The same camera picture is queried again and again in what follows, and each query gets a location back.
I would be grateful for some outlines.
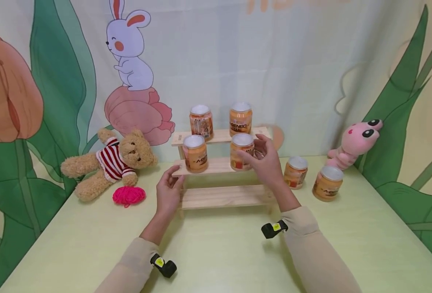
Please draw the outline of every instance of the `person's left hand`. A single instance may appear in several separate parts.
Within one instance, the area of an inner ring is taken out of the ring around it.
[[[179,165],[170,167],[164,172],[156,186],[156,214],[166,218],[173,218],[180,204],[180,191],[184,186],[185,176],[172,177],[172,174],[179,168]]]

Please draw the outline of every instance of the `yellow sticker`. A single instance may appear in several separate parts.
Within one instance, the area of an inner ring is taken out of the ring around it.
[[[281,230],[281,225],[279,223],[272,224],[274,231]]]
[[[164,261],[164,259],[163,259],[162,257],[159,257],[159,258],[156,260],[156,265],[157,265],[157,266],[159,266],[159,267],[163,267],[164,264],[165,264],[165,261]]]

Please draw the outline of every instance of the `pink yarn ball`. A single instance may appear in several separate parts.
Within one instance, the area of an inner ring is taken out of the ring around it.
[[[113,193],[113,201],[116,204],[123,204],[125,208],[131,204],[137,204],[146,198],[146,192],[141,187],[123,186]]]

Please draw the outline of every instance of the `white rabbit illustration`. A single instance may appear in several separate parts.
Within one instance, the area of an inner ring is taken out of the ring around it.
[[[151,15],[144,10],[134,10],[122,19],[124,5],[124,0],[110,0],[114,20],[107,26],[106,44],[118,61],[114,68],[119,72],[123,86],[128,90],[147,90],[154,82],[154,74],[138,57],[144,52],[144,38],[139,28],[151,22]]]

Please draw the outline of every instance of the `black plush eye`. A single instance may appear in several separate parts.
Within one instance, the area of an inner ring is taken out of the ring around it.
[[[370,138],[370,136],[372,136],[373,134],[374,134],[374,130],[373,129],[369,129],[369,130],[366,130],[365,132],[363,132],[363,136],[365,138]]]
[[[379,122],[380,122],[379,119],[374,119],[374,120],[367,122],[367,124],[369,124],[370,126],[376,126],[377,124],[379,124]]]

